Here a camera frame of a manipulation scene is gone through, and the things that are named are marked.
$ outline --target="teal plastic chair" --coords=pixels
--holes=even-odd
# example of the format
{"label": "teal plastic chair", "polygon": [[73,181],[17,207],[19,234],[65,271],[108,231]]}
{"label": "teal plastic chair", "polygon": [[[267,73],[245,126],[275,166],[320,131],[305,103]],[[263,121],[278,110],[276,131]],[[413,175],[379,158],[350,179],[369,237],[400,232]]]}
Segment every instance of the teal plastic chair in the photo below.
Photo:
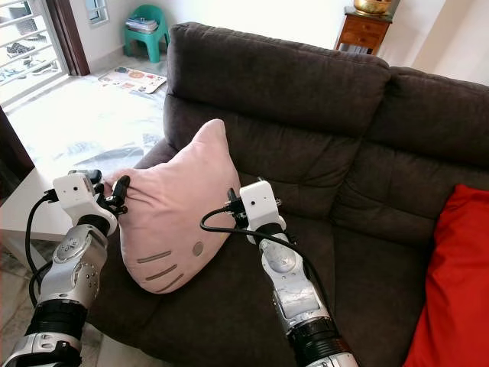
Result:
{"label": "teal plastic chair", "polygon": [[141,41],[146,44],[147,53],[150,56],[150,62],[160,62],[160,39],[165,37],[167,48],[170,44],[170,35],[168,34],[167,22],[160,8],[153,5],[141,5],[132,14],[131,18],[154,19],[158,23],[158,28],[150,34],[132,31],[126,27],[125,29],[125,54],[131,56],[131,41]]}

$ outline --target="wooden side table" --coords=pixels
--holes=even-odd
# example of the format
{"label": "wooden side table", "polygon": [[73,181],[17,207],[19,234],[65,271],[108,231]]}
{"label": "wooden side table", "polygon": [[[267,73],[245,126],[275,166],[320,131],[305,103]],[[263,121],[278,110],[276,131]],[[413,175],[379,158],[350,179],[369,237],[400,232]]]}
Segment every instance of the wooden side table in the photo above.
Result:
{"label": "wooden side table", "polygon": [[390,13],[366,15],[352,6],[345,6],[345,22],[335,49],[338,50],[341,44],[353,44],[366,47],[369,54],[376,55],[391,23]]}

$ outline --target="sofa backrest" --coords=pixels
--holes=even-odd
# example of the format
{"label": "sofa backrest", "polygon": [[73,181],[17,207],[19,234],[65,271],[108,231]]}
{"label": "sofa backrest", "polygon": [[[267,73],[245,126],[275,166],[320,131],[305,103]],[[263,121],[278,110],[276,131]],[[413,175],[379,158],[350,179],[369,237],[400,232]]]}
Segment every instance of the sofa backrest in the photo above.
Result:
{"label": "sofa backrest", "polygon": [[357,154],[388,65],[197,23],[171,29],[164,131],[176,149],[225,121],[241,184],[262,176],[283,210],[326,218]]}
{"label": "sofa backrest", "polygon": [[456,184],[489,190],[489,88],[409,68],[390,71],[331,217],[425,246]]}
{"label": "sofa backrest", "polygon": [[489,88],[370,55],[178,24],[164,130],[225,121],[241,184],[283,210],[425,247],[455,184],[489,190]]}

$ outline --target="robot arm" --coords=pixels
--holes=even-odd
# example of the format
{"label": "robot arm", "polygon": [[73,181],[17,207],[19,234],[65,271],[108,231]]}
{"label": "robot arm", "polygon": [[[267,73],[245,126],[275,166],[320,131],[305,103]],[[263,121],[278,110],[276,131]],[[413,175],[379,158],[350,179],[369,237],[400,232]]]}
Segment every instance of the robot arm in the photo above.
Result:
{"label": "robot arm", "polygon": [[304,271],[299,249],[293,250],[279,216],[271,185],[264,180],[230,191],[226,208],[261,250],[261,264],[273,286],[274,305],[299,367],[358,367],[314,284]]}
{"label": "robot arm", "polygon": [[118,215],[127,212],[127,176],[115,184],[108,198],[100,184],[94,190],[82,173],[58,178],[53,185],[74,227],[54,251],[31,324],[3,367],[74,367],[81,363],[82,328],[99,292],[107,235],[115,231]]}

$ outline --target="door frame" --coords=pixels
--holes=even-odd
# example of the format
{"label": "door frame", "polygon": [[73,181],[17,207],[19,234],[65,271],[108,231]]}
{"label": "door frame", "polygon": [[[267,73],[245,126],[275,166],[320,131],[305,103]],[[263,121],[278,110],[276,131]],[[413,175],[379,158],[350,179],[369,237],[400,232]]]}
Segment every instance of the door frame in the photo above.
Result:
{"label": "door frame", "polygon": [[80,40],[70,0],[43,0],[46,2],[53,29],[56,31],[70,75],[90,74],[85,51]]}
{"label": "door frame", "polygon": [[22,145],[0,106],[0,155],[7,168],[23,180],[34,169],[34,163]]}

